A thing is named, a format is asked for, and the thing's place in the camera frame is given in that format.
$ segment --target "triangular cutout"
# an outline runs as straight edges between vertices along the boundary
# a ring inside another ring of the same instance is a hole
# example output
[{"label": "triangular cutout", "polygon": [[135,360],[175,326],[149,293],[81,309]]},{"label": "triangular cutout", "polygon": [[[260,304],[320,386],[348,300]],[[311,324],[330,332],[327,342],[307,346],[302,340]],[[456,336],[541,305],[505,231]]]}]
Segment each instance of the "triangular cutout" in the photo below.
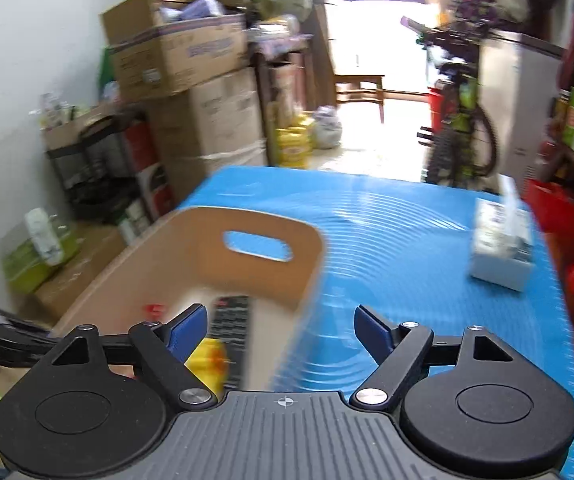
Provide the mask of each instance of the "triangular cutout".
[{"label": "triangular cutout", "polygon": [[477,361],[513,361],[507,352],[491,341],[487,336],[476,336],[476,341],[474,342],[474,359]]},{"label": "triangular cutout", "polygon": [[77,337],[53,362],[54,366],[83,365],[89,362],[89,348],[84,337]]}]

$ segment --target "floor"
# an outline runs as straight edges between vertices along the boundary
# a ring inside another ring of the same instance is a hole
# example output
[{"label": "floor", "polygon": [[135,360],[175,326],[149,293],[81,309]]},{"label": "floor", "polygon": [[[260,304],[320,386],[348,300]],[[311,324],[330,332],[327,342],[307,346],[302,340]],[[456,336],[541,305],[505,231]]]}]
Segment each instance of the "floor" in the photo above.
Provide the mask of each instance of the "floor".
[{"label": "floor", "polygon": [[340,146],[315,150],[312,169],[420,182],[426,148],[418,144],[416,133],[430,125],[427,103],[387,99],[384,124],[372,103],[343,104],[338,115]]}]

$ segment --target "metal screw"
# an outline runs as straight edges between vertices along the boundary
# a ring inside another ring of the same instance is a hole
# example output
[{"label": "metal screw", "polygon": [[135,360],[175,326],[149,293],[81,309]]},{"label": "metal screw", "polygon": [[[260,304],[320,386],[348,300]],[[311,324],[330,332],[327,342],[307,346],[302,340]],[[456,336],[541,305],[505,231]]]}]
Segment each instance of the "metal screw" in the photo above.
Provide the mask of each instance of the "metal screw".
[{"label": "metal screw", "polygon": [[365,388],[356,394],[356,399],[363,404],[382,404],[387,400],[387,394],[377,388]]},{"label": "metal screw", "polygon": [[203,404],[211,399],[211,393],[204,388],[189,388],[180,392],[179,399],[187,404]]}]

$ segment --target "black circular motor housing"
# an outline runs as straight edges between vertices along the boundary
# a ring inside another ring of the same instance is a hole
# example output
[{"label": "black circular motor housing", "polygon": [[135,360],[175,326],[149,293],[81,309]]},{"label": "black circular motor housing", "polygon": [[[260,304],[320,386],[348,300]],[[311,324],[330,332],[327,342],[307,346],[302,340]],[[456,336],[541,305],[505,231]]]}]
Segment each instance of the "black circular motor housing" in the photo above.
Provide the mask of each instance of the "black circular motor housing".
[{"label": "black circular motor housing", "polygon": [[98,476],[149,450],[165,423],[161,398],[113,374],[97,329],[78,328],[0,400],[0,455],[33,476]]},{"label": "black circular motor housing", "polygon": [[574,399],[498,338],[467,330],[456,366],[408,391],[400,425],[443,468],[521,478],[563,465]]}]

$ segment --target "bicycle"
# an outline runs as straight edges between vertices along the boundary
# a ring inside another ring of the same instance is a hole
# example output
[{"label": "bicycle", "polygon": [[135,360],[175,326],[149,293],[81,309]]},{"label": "bicycle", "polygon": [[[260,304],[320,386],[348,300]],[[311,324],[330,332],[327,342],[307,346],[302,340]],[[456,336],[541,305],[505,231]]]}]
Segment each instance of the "bicycle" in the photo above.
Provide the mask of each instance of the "bicycle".
[{"label": "bicycle", "polygon": [[[416,32],[418,43],[425,48],[439,46],[451,57],[436,63],[438,72],[448,77],[441,91],[441,130],[434,132],[422,127],[417,134],[422,139],[420,143],[432,149],[423,181],[449,187],[475,187],[478,179],[492,174],[498,156],[496,133],[477,99],[480,41],[488,34],[489,23],[456,22],[441,30],[403,16],[401,24]],[[490,153],[483,164],[476,163],[474,147],[479,130],[484,131],[489,143]]]}]

